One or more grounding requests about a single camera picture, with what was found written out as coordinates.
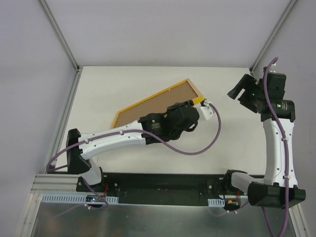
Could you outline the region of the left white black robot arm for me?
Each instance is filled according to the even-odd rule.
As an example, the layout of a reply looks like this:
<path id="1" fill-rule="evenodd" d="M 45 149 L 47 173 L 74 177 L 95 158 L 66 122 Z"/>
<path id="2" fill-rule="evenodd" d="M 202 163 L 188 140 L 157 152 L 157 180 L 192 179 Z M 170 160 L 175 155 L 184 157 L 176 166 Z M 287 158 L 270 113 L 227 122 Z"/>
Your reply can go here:
<path id="1" fill-rule="evenodd" d="M 98 133 L 80 133 L 74 128 L 68 131 L 67 172 L 81 175 L 93 192 L 104 188 L 102 170 L 92 158 L 101 153 L 125 146 L 150 145 L 177 140 L 183 132 L 193 132 L 200 120 L 209 120 L 214 110 L 202 101 L 175 103 L 164 113 L 150 113 L 129 124 Z"/>

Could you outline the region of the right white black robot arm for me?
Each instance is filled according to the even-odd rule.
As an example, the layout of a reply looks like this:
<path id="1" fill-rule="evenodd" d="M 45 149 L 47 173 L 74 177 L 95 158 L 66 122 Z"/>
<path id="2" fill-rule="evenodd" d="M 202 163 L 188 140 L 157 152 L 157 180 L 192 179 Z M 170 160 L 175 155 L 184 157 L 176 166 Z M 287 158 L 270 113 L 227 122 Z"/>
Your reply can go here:
<path id="1" fill-rule="evenodd" d="M 228 170 L 222 190 L 233 195 L 238 190 L 248 196 L 252 206 L 285 209 L 306 199 L 306 191 L 298 188 L 294 172 L 292 137 L 295 104 L 285 100 L 286 75 L 269 72 L 267 79 L 256 80 L 245 74 L 228 92 L 232 99 L 254 113 L 259 113 L 266 137 L 266 170 L 263 182 L 244 171 Z"/>

